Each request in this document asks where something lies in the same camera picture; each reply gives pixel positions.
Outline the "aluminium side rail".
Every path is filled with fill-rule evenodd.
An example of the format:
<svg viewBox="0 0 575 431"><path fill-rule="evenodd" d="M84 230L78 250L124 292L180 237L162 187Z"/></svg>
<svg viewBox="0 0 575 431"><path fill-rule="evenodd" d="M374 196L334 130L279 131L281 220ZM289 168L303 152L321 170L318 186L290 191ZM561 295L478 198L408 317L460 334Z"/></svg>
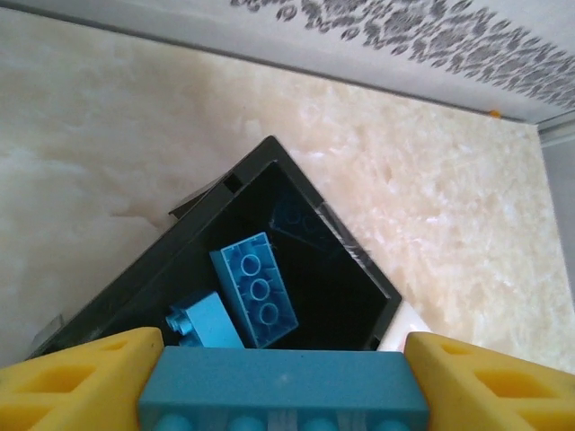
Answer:
<svg viewBox="0 0 575 431"><path fill-rule="evenodd" d="M563 145L575 142L575 119L569 119L557 124L541 124L538 134L542 147Z"/></svg>

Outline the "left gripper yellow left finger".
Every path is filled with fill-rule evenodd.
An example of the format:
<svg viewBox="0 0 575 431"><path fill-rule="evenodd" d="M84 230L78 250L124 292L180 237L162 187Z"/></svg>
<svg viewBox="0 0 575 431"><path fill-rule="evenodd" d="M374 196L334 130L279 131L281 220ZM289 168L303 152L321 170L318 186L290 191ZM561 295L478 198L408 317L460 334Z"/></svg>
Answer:
<svg viewBox="0 0 575 431"><path fill-rule="evenodd" d="M143 327L0 368L0 431L139 431L163 350L162 332Z"/></svg>

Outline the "light blue small lego brick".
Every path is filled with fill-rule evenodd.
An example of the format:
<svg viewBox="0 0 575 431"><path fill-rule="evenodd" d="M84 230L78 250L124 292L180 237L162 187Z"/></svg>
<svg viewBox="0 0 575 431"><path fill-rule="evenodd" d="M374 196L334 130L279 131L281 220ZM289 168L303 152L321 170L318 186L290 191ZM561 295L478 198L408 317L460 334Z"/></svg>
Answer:
<svg viewBox="0 0 575 431"><path fill-rule="evenodd" d="M244 348L217 292L199 292L170 306L168 327L181 347Z"/></svg>

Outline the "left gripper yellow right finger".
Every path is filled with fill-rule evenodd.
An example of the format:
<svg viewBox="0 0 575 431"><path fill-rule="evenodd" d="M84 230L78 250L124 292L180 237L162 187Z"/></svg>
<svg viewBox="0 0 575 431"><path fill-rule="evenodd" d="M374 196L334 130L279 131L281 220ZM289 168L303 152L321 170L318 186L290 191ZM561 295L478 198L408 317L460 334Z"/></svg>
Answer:
<svg viewBox="0 0 575 431"><path fill-rule="evenodd" d="M430 332L410 333L404 354L428 431L575 431L575 374Z"/></svg>

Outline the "black plastic bin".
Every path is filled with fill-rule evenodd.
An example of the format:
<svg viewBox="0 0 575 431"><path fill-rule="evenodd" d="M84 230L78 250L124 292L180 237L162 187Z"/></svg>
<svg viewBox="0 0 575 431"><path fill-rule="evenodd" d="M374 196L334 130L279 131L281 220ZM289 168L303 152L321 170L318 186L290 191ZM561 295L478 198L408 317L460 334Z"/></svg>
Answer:
<svg viewBox="0 0 575 431"><path fill-rule="evenodd" d="M172 213L175 224L33 356L139 327L176 345L171 306L220 292L211 253L258 233L269 239L298 321L277 347L378 348L401 295L275 137Z"/></svg>

